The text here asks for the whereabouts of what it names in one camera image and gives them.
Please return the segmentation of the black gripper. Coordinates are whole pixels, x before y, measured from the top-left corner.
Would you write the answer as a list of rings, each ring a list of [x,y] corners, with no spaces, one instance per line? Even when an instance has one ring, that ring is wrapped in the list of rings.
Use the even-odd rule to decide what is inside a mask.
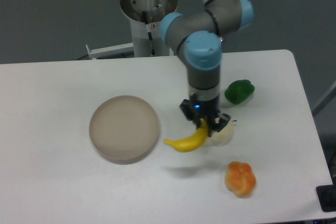
[[[195,99],[194,105],[190,100],[184,99],[180,104],[180,109],[186,119],[193,122],[196,127],[200,127],[201,118],[207,118],[208,137],[211,137],[213,133],[220,132],[226,127],[231,120],[230,115],[219,113],[218,105],[219,96],[207,101]]]

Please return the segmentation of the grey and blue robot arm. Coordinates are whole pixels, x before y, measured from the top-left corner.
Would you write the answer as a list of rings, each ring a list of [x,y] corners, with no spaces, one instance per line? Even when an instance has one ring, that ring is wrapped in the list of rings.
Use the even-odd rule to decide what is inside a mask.
[[[191,16],[177,12],[178,0],[120,0],[131,26],[136,57],[174,53],[186,66],[189,98],[180,107],[207,133],[220,132],[229,116],[219,110],[221,38],[248,26],[254,18],[249,0],[203,0],[204,9]]]

